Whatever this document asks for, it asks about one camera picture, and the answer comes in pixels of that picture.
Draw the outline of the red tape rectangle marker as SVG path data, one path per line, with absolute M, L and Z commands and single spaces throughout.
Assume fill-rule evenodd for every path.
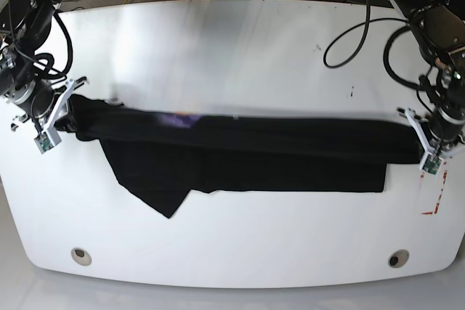
M 438 212 L 447 175 L 447 168 L 441 169 L 437 175 L 425 172 L 421 174 L 416 209 L 422 216 L 431 216 Z

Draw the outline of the right table grommet hole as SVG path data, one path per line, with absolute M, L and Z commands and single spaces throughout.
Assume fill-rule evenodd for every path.
M 393 269 L 398 269 L 403 267 L 410 258 L 410 253 L 405 250 L 397 250 L 388 258 L 388 265 Z

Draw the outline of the black printed T-shirt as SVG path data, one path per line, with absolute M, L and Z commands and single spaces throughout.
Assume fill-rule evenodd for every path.
M 246 118 L 134 110 L 81 95 L 72 131 L 98 141 L 118 183 L 165 217 L 191 191 L 384 190 L 387 166 L 416 165 L 415 131 L 337 118 Z

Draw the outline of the left table grommet hole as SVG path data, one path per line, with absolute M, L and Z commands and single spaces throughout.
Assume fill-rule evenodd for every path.
M 72 259 L 81 266 L 90 266 L 92 257 L 88 252 L 81 248 L 73 248 L 71 253 Z

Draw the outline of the table grommet hole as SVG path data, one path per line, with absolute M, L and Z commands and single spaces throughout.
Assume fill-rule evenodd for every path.
M 90 266 L 92 257 L 88 252 L 81 248 L 73 248 L 71 253 L 72 259 L 81 266 Z
M 405 250 L 397 250 L 388 258 L 388 265 L 393 269 L 398 269 L 403 267 L 410 258 L 410 253 Z

